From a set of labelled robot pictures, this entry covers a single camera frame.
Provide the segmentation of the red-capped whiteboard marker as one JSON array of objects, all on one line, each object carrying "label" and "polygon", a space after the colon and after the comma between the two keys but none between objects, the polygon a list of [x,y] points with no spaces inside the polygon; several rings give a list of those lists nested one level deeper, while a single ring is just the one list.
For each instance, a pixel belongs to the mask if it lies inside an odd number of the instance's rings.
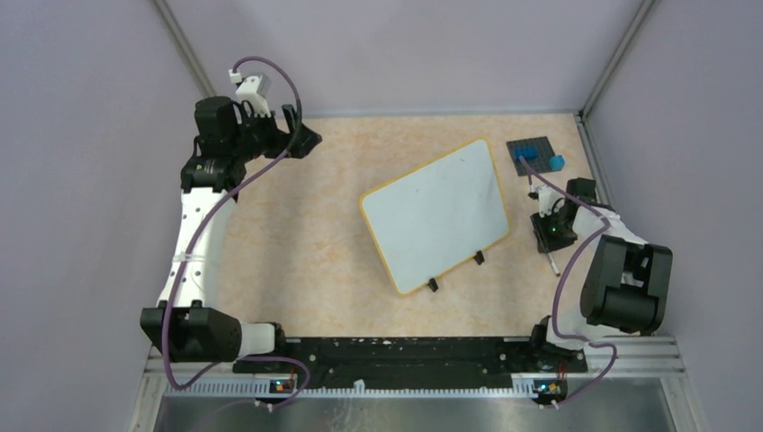
[{"label": "red-capped whiteboard marker", "polygon": [[540,237],[539,234],[536,235],[536,241],[537,241],[538,252],[546,258],[546,260],[547,260],[547,262],[548,262],[548,264],[549,264],[553,274],[556,277],[560,277],[561,276],[561,270],[557,266],[557,264],[556,264],[555,260],[553,259],[551,253],[547,250],[547,248],[544,245],[543,240],[542,240],[542,238]]}]

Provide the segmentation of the yellow-framed whiteboard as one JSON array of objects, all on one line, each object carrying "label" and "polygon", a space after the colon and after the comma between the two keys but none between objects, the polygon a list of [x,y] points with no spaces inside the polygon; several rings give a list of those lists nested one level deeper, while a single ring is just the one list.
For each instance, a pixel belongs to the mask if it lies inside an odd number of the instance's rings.
[{"label": "yellow-framed whiteboard", "polygon": [[512,229],[490,144],[475,139],[364,193],[364,222],[395,292],[437,291]]}]

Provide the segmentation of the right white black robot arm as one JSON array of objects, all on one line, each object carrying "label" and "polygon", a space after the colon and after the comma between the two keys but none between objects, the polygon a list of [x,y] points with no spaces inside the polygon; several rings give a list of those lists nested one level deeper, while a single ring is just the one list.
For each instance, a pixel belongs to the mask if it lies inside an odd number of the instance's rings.
[{"label": "right white black robot arm", "polygon": [[530,217],[539,253],[549,256],[576,248],[564,270],[557,273],[560,283],[566,283],[584,250],[594,251],[578,309],[561,311],[561,298],[556,296],[551,314],[534,325],[527,347],[530,364],[551,371],[588,341],[653,335],[667,307],[671,249],[628,229],[611,206],[597,199],[592,179],[574,178],[564,190],[537,184],[528,195],[539,204],[538,212]]}]

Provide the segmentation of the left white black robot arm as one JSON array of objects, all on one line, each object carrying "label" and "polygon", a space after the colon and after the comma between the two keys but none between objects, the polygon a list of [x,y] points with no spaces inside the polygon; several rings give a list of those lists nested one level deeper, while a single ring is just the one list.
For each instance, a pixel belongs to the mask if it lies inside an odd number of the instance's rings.
[{"label": "left white black robot arm", "polygon": [[139,325],[171,363],[232,362],[254,355],[267,372],[288,361],[283,330],[274,322],[246,323],[216,306],[221,245],[240,191],[259,177],[246,164],[267,158],[268,168],[286,158],[302,159],[322,141],[305,126],[299,104],[282,107],[287,130],[272,112],[227,96],[195,105],[193,155],[181,170],[181,225],[166,286]]}]

